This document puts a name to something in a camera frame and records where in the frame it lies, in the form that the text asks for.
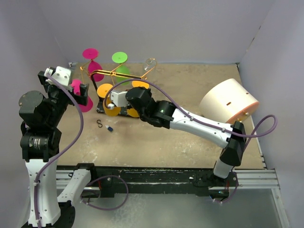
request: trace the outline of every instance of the yellow disc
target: yellow disc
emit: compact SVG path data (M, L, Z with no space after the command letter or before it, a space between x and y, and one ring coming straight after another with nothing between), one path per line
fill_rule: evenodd
M138 112L133 108L127 109L127 113L128 113L128 115L130 115L132 117L135 117L135 118L139 117Z
M110 104L111 100L108 97L108 99L106 100L106 105ZM104 112L106 115L108 116L117 116L120 113L121 108L120 107L114 107L114 109L108 109L105 107L105 104L103 103L103 107L104 107Z
M132 81L133 87L145 87L146 89L149 89L149 84L141 81Z
M111 84L102 84L97 89L97 95L101 98L105 98L106 93L112 88Z

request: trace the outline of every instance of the gray wall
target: gray wall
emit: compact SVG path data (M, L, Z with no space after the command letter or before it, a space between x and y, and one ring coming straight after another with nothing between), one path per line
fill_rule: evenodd
M40 0L69 61L97 48L99 61L236 63L273 0Z
M42 90L37 73L66 65L36 1L0 1L0 221L15 228L24 210L29 180L20 148L18 100Z
M260 143L267 167L277 171L294 228L304 224L303 56L304 1L277 0L240 64L243 84L261 102L255 123L270 113L279 120Z

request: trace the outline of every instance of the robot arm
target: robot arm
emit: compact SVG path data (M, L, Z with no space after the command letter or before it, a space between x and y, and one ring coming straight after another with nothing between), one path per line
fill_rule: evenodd
M72 102L68 96L51 80L46 73L56 79L81 105L87 104L88 85L80 85L80 94L75 95L70 85L71 70L63 67L48 68L40 71L39 80L48 97L39 91L29 91L19 100L19 115L23 119L21 124L22 158L29 174L30 181L30 215L23 227L37 227L34 212L35 178L41 168L59 153L61 132L57 129L59 121ZM66 189L57 196L56 187L57 161L49 165L41 174L38 184L38 206L40 223L42 227L70 228L71 218L75 217L74 203L79 199L83 188L95 176L89 166L78 167Z
M214 166L213 173L215 176L225 179L233 167L241 165L246 143L245 138L237 137L193 121L185 116L173 103L169 101L155 101L152 98L150 89L135 87L127 92L118 93L113 91L110 94L110 99L113 102L110 108L114 107L114 105L130 106L138 112L139 118L142 121L148 122L154 127L165 127L167 129L189 132L223 148L220 158ZM245 134L244 125L240 122L235 122L234 125L219 123L192 114L185 109L183 110L202 122L218 125L222 129Z

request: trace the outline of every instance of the tan floor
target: tan floor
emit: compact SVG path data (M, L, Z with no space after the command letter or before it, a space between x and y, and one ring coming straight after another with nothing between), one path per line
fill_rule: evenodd
M105 70L112 70L116 65L103 64ZM141 64L127 64L132 74L141 75ZM74 78L81 78L79 68ZM200 64L159 64L157 72L148 76L148 80L164 89L180 106L200 114L198 105L203 96L218 83L235 78L240 82L235 65L200 65ZM102 83L110 83L105 76ZM152 89L155 100L165 97ZM150 167L197 167L212 168L218 159L221 148L195 135L165 128L156 128L139 119L127 117L109 117L98 114L95 110L98 97L90 82L89 95L94 107L84 113L85 127L80 139L64 154L59 165L76 165L79 162L94 162L104 166L150 166ZM97 119L103 123L98 128ZM251 118L245 122L246 132L252 131ZM109 132L105 125L114 130ZM79 116L73 106L65 112L59 129L62 131L60 148L67 146L79 129ZM243 156L242 169L262 169L262 161L256 139L249 144Z

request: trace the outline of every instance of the pink disc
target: pink disc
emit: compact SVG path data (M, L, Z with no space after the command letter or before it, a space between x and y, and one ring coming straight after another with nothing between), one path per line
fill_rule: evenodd
M102 67L99 63L97 63L95 61L91 61L89 66L87 67L87 70L89 71L89 73L92 73L95 70L102 70ZM99 82L99 81L103 80L104 75L94 74L93 77L96 82Z
M95 48L88 48L83 51L82 56L86 59L93 59L98 56L98 50Z
M80 93L80 84L81 84L81 81L79 79L74 79L72 81L71 86L74 88L74 94Z
M87 105L81 105L80 104L79 107L80 107L80 109L83 113L86 113L86 112L90 111L93 108L92 99L89 96L87 96Z

